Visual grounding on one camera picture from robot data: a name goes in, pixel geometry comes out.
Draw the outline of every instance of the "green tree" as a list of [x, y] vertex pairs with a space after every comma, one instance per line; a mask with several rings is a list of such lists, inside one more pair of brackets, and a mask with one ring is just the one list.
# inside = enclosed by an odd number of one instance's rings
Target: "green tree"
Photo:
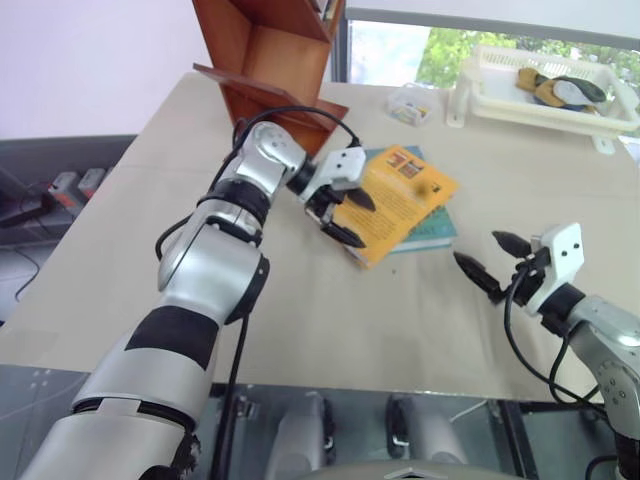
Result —
[[585, 43], [576, 46], [582, 60], [609, 65], [620, 80], [640, 95], [640, 52]]
[[479, 44], [516, 47], [514, 38], [502, 33], [432, 28], [416, 80], [440, 88], [455, 85], [460, 63], [471, 56]]

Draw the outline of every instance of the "teal book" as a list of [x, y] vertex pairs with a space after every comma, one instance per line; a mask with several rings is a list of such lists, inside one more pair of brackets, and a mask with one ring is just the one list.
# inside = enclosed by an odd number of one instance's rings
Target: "teal book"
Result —
[[[424, 155], [422, 155], [422, 151], [417, 145], [405, 146], [404, 148], [415, 156], [424, 159]], [[384, 148], [367, 150], [367, 159], [374, 158], [384, 150]], [[396, 245], [393, 250], [391, 250], [391, 253], [416, 252], [449, 247], [457, 235], [458, 233], [453, 226], [446, 207], [438, 208], [419, 223], [402, 243]]]

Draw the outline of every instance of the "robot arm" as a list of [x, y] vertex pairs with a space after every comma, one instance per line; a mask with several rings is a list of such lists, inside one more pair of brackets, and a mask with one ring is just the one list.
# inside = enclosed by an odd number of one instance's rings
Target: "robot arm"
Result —
[[332, 213], [350, 191], [366, 199], [365, 162], [358, 146], [316, 167], [284, 129], [256, 124], [163, 255], [158, 304], [100, 362], [22, 479], [178, 479], [192, 470], [218, 332], [251, 312], [269, 274], [258, 247], [275, 195], [286, 185], [323, 231], [361, 247]]
[[[529, 315], [542, 315], [551, 333], [569, 339], [593, 373], [615, 432], [618, 476], [640, 478], [640, 318], [572, 286], [584, 263], [580, 225], [552, 228], [531, 244], [507, 232], [494, 232], [500, 246], [522, 258], [527, 269], [513, 300]], [[475, 259], [455, 253], [465, 274], [498, 304], [507, 291]]]

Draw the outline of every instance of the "black wire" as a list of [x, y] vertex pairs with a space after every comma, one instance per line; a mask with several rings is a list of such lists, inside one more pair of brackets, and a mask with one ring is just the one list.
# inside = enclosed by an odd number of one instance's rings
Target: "black wire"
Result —
[[593, 408], [596, 412], [598, 412], [600, 415], [602, 415], [604, 418], [606, 418], [607, 414], [606, 414], [604, 409], [598, 407], [597, 405], [592, 404], [591, 402], [589, 402], [584, 397], [581, 397], [580, 395], [578, 395], [576, 393], [573, 393], [571, 390], [568, 390], [567, 388], [563, 387], [562, 385], [558, 385], [557, 383], [552, 382], [548, 377], [545, 377], [542, 373], [540, 373], [538, 370], [536, 370], [535, 367], [533, 367], [533, 365], [531, 365], [527, 361], [527, 359], [524, 357], [524, 355], [520, 351], [520, 348], [518, 348], [518, 344], [516, 343], [515, 339], [513, 338], [513, 333], [511, 331], [511, 306], [513, 304], [513, 297], [514, 297], [516, 291], [520, 287], [520, 284], [522, 283], [524, 278], [529, 274], [529, 272], [530, 272], [530, 268], [526, 267], [526, 266], [522, 267], [522, 268], [520, 268], [520, 270], [518, 270], [518, 273], [516, 274], [515, 279], [513, 280], [513, 282], [511, 283], [511, 285], [507, 289], [507, 296], [505, 298], [505, 304], [504, 304], [504, 332], [505, 332], [505, 334], [507, 336], [507, 340], [509, 341], [509, 345], [511, 345], [511, 349], [513, 350], [513, 353], [518, 358], [518, 361], [520, 361], [520, 363], [527, 370], [529, 370], [529, 372], [534, 377], [536, 377], [538, 380], [546, 383], [551, 388], [559, 390], [560, 392], [564, 393], [568, 397], [573, 398], [578, 403]]
[[231, 372], [229, 373], [229, 380], [227, 381], [227, 388], [224, 394], [222, 411], [220, 412], [220, 422], [218, 423], [218, 431], [216, 432], [216, 444], [213, 450], [211, 469], [209, 471], [209, 480], [224, 480], [221, 477], [220, 466], [223, 452], [226, 448], [231, 448], [231, 445], [225, 445], [225, 438], [229, 437], [229, 435], [227, 435], [227, 424], [229, 422], [231, 409], [233, 407], [233, 391], [235, 390], [236, 386], [238, 368], [240, 367], [240, 359], [242, 358], [242, 350], [244, 348], [244, 342], [247, 338], [248, 327], [249, 316], [247, 315], [242, 318], [242, 326], [240, 327], [240, 336], [238, 337], [236, 353], [233, 356]]
[[601, 455], [599, 457], [594, 458], [587, 465], [587, 469], [584, 472], [585, 480], [591, 480], [591, 476], [593, 475], [593, 471], [596, 469], [598, 465], [604, 462], [615, 462], [618, 460], [618, 457], [615, 455]]
[[36, 262], [29, 255], [27, 255], [24, 252], [21, 252], [17, 248], [15, 248], [13, 250], [13, 252], [17, 253], [21, 257], [27, 259], [29, 262], [33, 263], [33, 265], [36, 267], [36, 271], [33, 273], [33, 275], [31, 275], [31, 278], [29, 278], [29, 280], [27, 280], [18, 290], [16, 290], [16, 293], [13, 294], [13, 298], [15, 299], [15, 301], [20, 303], [20, 294], [24, 291], [25, 288], [27, 288], [29, 285], [31, 285], [31, 282], [33, 282], [36, 279], [36, 277], [40, 273], [40, 265], [38, 265], [38, 262]]
[[244, 124], [244, 127], [242, 127], [242, 129], [244, 130], [244, 128], [247, 125], [247, 119], [244, 117], [240, 117], [235, 125], [233, 126], [233, 133], [231, 134], [231, 148], [233, 148], [236, 144], [236, 141], [238, 140], [238, 134], [240, 133], [240, 125]]
[[269, 110], [264, 110], [263, 112], [260, 112], [255, 117], [251, 118], [251, 120], [249, 120], [247, 124], [244, 126], [244, 128], [242, 129], [242, 133], [240, 133], [238, 139], [233, 144], [233, 148], [231, 149], [231, 152], [229, 152], [229, 154], [222, 161], [222, 166], [220, 167], [220, 170], [218, 170], [218, 173], [216, 173], [216, 176], [213, 178], [210, 189], [213, 188], [213, 186], [216, 183], [218, 183], [218, 180], [220, 180], [220, 177], [222, 176], [226, 168], [229, 166], [231, 161], [236, 157], [236, 155], [238, 155], [240, 148], [242, 148], [242, 145], [244, 144], [245, 140], [249, 136], [249, 132], [251, 131], [253, 126], [256, 123], [264, 120], [270, 115], [275, 115], [277, 113], [285, 113], [285, 112], [310, 112], [310, 113], [317, 113], [318, 115], [322, 115], [324, 117], [330, 118], [335, 123], [340, 125], [349, 135], [351, 135], [351, 143], [349, 144], [350, 147], [357, 147], [360, 145], [360, 139], [353, 132], [353, 130], [351, 130], [342, 120], [340, 120], [338, 117], [336, 117], [335, 115], [329, 112], [325, 112], [324, 110], [321, 110], [316, 107], [306, 107], [304, 105], [291, 105], [289, 107], [270, 108]]
[[169, 228], [167, 228], [164, 232], [162, 232], [162, 234], [158, 237], [158, 240], [156, 240], [156, 246], [155, 246], [155, 251], [156, 251], [156, 257], [158, 257], [158, 260], [162, 260], [162, 244], [165, 242], [165, 240], [169, 237], [169, 235], [171, 235], [173, 232], [175, 232], [176, 230], [178, 230], [180, 227], [184, 226], [189, 219], [191, 218], [191, 215], [187, 215], [186, 217], [184, 217], [182, 220], [180, 220], [177, 223], [174, 223], [173, 225], [171, 225]]
[[233, 438], [234, 431], [236, 428], [236, 422], [238, 420], [238, 398], [233, 399], [233, 404], [230, 412], [230, 423], [227, 427], [228, 434], [225, 435], [225, 449], [224, 449], [224, 459], [222, 461], [222, 465], [218, 468], [219, 474], [218, 478], [220, 480], [228, 480], [229, 472], [231, 470], [231, 460], [233, 455]]
[[[572, 405], [576, 402], [567, 402], [566, 400], [563, 400], [562, 398], [560, 398], [560, 396], [558, 395], [558, 392], [553, 386], [556, 383], [556, 376], [558, 375], [558, 370], [560, 368], [560, 365], [562, 364], [562, 361], [564, 360], [564, 357], [568, 349], [569, 349], [569, 337], [564, 336], [562, 337], [562, 346], [558, 351], [558, 355], [556, 356], [556, 359], [554, 360], [553, 365], [551, 367], [551, 372], [549, 373], [549, 380], [550, 380], [549, 393], [551, 393], [551, 396], [556, 402], [562, 403], [565, 405]], [[594, 397], [594, 395], [599, 391], [600, 391], [600, 387], [596, 385], [583, 398], [585, 400], [591, 400]]]

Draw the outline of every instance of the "book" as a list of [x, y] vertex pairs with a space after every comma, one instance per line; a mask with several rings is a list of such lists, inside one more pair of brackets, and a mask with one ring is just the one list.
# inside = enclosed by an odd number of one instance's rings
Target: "book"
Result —
[[394, 145], [367, 164], [362, 188], [376, 211], [351, 202], [336, 207], [334, 221], [356, 232], [365, 248], [347, 250], [366, 268], [382, 260], [410, 231], [457, 190], [455, 180], [427, 164], [409, 150]]
[[402, 243], [391, 250], [391, 253], [449, 247], [456, 235], [456, 228], [449, 218], [447, 208], [440, 207], [420, 222]]

